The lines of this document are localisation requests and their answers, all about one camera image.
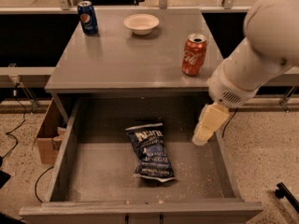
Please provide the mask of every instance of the black cable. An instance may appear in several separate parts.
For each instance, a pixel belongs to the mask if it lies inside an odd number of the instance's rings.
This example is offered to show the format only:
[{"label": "black cable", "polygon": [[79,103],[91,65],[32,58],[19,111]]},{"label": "black cable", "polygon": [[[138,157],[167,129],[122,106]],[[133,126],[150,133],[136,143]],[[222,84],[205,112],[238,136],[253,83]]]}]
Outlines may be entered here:
[{"label": "black cable", "polygon": [[49,169],[47,169],[44,173],[42,173],[41,175],[40,175],[40,177],[37,179],[37,181],[36,181],[36,184],[35,184],[35,194],[36,194],[36,197],[37,197],[37,199],[41,202],[41,203],[43,203],[42,201],[41,201],[41,199],[38,197],[38,195],[37,195],[37,184],[38,184],[38,181],[39,181],[39,179],[48,171],[48,170],[51,170],[53,167],[50,167]]},{"label": "black cable", "polygon": [[225,126],[224,126],[224,128],[223,128],[222,138],[224,137],[224,134],[225,134],[225,130],[226,130],[227,125],[231,122],[231,120],[232,120],[233,117],[235,116],[236,111],[237,111],[237,108],[235,109],[234,114],[231,116],[231,118],[230,118],[230,119],[227,121],[227,123],[225,124]]},{"label": "black cable", "polygon": [[23,104],[18,100],[17,97],[15,97],[15,100],[16,100],[16,101],[17,101],[17,102],[24,108],[24,113],[23,113],[23,116],[22,116],[22,121],[21,121],[21,123],[19,123],[19,124],[17,125],[17,127],[15,127],[14,129],[12,129],[11,131],[6,132],[6,135],[7,135],[9,138],[14,139],[16,143],[15,143],[14,147],[11,148],[10,151],[7,152],[7,154],[6,154],[5,156],[3,156],[3,159],[4,159],[5,157],[7,157],[7,156],[12,152],[12,150],[15,149],[15,147],[19,144],[19,140],[18,140],[18,138],[17,138],[15,135],[11,134],[11,133],[13,133],[13,132],[15,132],[16,130],[18,130],[18,129],[23,125],[23,123],[26,121],[26,119],[25,119],[25,115],[26,115],[27,110],[26,110],[25,105],[23,105]]}]

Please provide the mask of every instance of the red soda can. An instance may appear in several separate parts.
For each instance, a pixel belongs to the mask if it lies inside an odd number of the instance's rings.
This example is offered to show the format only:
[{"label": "red soda can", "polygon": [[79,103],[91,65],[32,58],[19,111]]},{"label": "red soda can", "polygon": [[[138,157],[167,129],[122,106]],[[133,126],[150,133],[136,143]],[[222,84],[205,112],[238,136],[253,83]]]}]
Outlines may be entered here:
[{"label": "red soda can", "polygon": [[185,43],[182,71],[188,76],[196,76],[204,64],[206,57],[206,37],[191,34]]}]

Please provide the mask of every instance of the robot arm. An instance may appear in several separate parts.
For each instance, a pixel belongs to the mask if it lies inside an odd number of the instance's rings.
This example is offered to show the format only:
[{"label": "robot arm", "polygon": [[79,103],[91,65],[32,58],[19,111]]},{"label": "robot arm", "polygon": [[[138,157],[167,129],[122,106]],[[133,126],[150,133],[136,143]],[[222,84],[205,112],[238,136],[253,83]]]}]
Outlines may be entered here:
[{"label": "robot arm", "polygon": [[208,81],[206,105],[193,142],[203,145],[229,117],[273,77],[299,66],[299,0],[259,0],[244,22],[246,38]]}]

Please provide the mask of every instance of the open drawer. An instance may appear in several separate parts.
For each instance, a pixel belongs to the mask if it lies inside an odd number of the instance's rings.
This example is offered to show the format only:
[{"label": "open drawer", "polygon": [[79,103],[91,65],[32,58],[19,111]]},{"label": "open drawer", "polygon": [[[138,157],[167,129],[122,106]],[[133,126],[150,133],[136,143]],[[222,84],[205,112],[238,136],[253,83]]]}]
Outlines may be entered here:
[{"label": "open drawer", "polygon": [[[221,135],[191,142],[206,99],[168,97],[79,98],[55,162],[46,201],[23,207],[30,223],[244,223],[262,211],[245,203]],[[164,122],[164,144],[176,180],[133,177],[138,158],[125,129]]]}]

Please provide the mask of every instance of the black chip bag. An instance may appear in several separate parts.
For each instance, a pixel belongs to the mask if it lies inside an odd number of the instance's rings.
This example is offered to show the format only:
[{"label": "black chip bag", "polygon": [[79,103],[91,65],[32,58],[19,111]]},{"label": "black chip bag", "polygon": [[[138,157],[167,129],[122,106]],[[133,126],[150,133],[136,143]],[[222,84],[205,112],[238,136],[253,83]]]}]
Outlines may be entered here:
[{"label": "black chip bag", "polygon": [[175,178],[164,147],[163,124],[146,124],[126,129],[140,160],[134,176],[167,182]]}]

